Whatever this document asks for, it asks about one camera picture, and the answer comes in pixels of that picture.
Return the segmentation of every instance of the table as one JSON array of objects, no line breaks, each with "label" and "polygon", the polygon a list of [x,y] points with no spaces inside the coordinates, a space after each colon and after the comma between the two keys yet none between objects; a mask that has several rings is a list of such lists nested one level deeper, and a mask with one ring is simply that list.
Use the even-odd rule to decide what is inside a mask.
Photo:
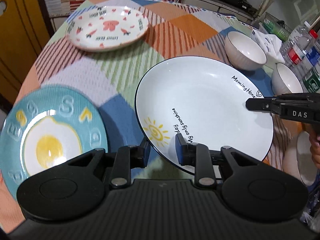
[{"label": "table", "polygon": [[[103,5],[128,6],[140,10],[150,21],[145,37],[131,46],[106,53],[76,49],[65,35],[67,22],[83,11]],[[86,0],[54,34],[28,73],[18,98],[43,85],[71,86],[85,94],[98,108],[107,128],[110,151],[137,145],[143,138],[134,112],[134,95],[143,74],[155,64],[176,56],[203,56],[228,65],[224,50],[229,31],[250,35],[252,27],[234,16],[184,4],[155,0]],[[264,96],[272,96],[272,70],[264,66],[243,72]],[[295,122],[274,120],[274,138],[264,162],[282,169],[284,151],[301,127]],[[132,170],[132,178],[192,178],[160,157],[153,149],[148,167]],[[6,232],[24,219],[18,204],[0,176],[0,224]]]}]

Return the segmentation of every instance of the egg white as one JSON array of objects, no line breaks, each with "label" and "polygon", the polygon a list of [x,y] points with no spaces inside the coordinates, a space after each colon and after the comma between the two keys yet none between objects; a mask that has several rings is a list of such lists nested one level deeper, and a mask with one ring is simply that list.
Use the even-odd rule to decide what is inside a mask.
[{"label": "egg white", "polygon": [[23,159],[30,176],[45,170],[36,156],[37,143],[45,135],[57,138],[62,144],[63,158],[55,162],[55,165],[82,154],[80,139],[70,125],[56,122],[51,116],[44,117],[33,125],[24,141]]}]

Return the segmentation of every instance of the black ribbed surface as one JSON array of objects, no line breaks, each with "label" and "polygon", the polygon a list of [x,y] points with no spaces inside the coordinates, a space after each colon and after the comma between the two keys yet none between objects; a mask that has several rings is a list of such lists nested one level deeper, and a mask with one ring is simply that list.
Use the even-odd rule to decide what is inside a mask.
[{"label": "black ribbed surface", "polygon": [[65,224],[24,222],[10,234],[23,240],[310,240],[299,221],[260,224],[226,209],[212,191],[189,180],[140,180],[113,190],[88,216]]}]

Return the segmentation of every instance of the bottle label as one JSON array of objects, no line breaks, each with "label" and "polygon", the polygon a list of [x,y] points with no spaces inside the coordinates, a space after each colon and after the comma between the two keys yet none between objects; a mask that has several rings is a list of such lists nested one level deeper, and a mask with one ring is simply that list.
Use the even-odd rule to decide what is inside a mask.
[{"label": "bottle label", "polygon": [[299,64],[301,60],[303,60],[305,54],[303,51],[298,47],[297,44],[293,46],[292,49],[289,50],[288,52],[289,58],[295,63],[295,65]]},{"label": "bottle label", "polygon": [[289,36],[289,40],[293,43],[296,43],[300,37],[301,34],[297,30],[293,30],[293,32]]},{"label": "bottle label", "polygon": [[310,63],[313,65],[313,67],[318,63],[319,59],[320,59],[320,54],[319,52],[316,50],[315,47],[312,47],[308,53],[307,53],[307,58],[310,61]]},{"label": "bottle label", "polygon": [[312,68],[303,78],[303,84],[310,93],[315,93],[320,89],[320,75],[316,68]]}]

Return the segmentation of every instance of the egg yolk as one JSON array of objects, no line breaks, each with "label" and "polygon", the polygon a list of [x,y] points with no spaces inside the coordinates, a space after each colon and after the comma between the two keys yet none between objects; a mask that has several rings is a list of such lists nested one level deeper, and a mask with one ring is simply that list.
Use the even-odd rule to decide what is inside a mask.
[{"label": "egg yolk", "polygon": [[42,136],[37,143],[36,156],[43,168],[51,168],[54,161],[63,156],[61,142],[52,135]]}]

